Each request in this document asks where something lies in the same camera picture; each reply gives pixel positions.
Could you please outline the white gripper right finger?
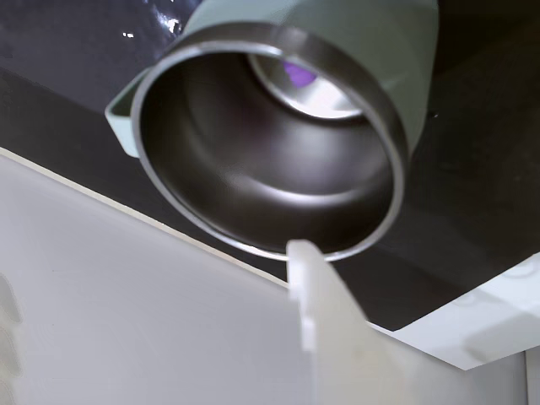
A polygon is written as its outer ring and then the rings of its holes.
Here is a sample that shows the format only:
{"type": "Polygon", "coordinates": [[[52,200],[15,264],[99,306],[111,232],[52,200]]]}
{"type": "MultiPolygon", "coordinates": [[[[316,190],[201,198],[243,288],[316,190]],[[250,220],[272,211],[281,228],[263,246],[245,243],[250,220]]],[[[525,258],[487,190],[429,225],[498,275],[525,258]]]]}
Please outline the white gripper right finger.
{"type": "Polygon", "coordinates": [[[289,298],[311,357],[315,404],[415,404],[408,378],[316,245],[287,244],[289,298]]]}

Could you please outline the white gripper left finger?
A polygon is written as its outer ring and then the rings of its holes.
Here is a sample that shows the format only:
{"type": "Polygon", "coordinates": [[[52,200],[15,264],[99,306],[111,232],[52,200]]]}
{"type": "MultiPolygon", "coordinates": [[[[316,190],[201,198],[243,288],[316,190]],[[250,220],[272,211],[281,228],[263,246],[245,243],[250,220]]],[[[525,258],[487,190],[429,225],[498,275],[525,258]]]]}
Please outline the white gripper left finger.
{"type": "Polygon", "coordinates": [[[7,377],[19,378],[23,366],[18,353],[17,330],[22,316],[14,290],[7,277],[1,274],[1,372],[7,377]]]}

